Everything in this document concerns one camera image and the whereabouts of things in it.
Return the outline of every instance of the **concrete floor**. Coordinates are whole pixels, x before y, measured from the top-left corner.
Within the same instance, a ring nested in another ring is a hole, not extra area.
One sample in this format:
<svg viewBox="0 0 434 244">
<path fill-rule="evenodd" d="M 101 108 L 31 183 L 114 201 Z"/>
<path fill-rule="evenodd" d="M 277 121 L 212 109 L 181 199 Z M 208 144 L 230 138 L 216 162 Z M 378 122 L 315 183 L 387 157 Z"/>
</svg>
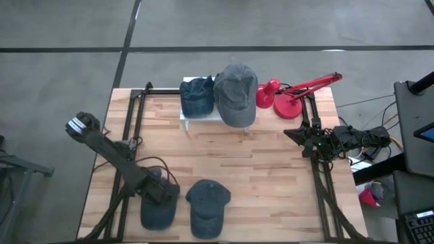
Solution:
<svg viewBox="0 0 434 244">
<path fill-rule="evenodd" d="M 121 47 L 134 0 L 0 0 L 1 47 Z M 422 0 L 144 0 L 132 46 L 434 45 L 434 17 Z M 0 134 L 5 150 L 55 167 L 35 177 L 14 243 L 75 238 L 95 154 L 64 132 L 80 110 L 104 119 L 119 53 L 0 54 Z M 332 86 L 341 117 L 380 125 L 396 81 L 432 71 L 434 51 L 128 54 L 121 87 L 178 87 L 183 76 L 215 75 L 244 62 L 261 82 L 289 84 L 338 71 Z M 396 110 L 388 110 L 392 116 Z M 400 138 L 399 128 L 391 134 Z M 393 147 L 393 155 L 398 152 Z M 371 237 L 391 240 L 368 209 Z"/>
</svg>

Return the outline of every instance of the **wooden table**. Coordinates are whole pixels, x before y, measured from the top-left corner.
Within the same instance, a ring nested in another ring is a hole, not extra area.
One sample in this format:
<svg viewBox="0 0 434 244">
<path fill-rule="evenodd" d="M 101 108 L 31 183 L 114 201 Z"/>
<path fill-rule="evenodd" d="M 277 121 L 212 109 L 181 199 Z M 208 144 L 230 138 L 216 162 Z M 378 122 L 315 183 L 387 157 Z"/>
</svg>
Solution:
<svg viewBox="0 0 434 244">
<path fill-rule="evenodd" d="M 122 137 L 130 90 L 113 90 L 106 118 L 106 128 L 111 130 L 108 137 L 112 140 Z M 338 125 L 331 89 L 323 88 L 315 95 L 323 128 Z M 192 123 L 190 133 L 186 134 L 180 127 L 179 115 L 179 96 L 147 96 L 140 132 L 144 143 L 137 155 L 137 159 L 162 157 L 181 185 L 174 223 L 165 231 L 144 229 L 140 224 L 140 198 L 131 198 L 124 241 L 201 241 L 191 234 L 190 205 L 185 200 L 187 191 L 200 179 L 216 180 L 232 192 L 218 241 L 323 240 L 311 163 L 301 157 L 302 147 L 283 134 L 284 129 L 300 126 L 301 115 L 285 120 L 272 108 L 258 108 L 248 134 L 223 122 Z M 96 165 L 103 162 L 98 156 Z M 150 166 L 160 162 L 152 159 L 140 164 Z M 115 169 L 109 164 L 94 172 L 78 237 L 90 232 L 106 211 L 114 175 Z M 366 236 L 348 162 L 336 160 L 332 177 L 339 207 Z M 328 216 L 334 233 L 330 212 Z M 113 230 L 117 229 L 118 217 Z"/>
</svg>

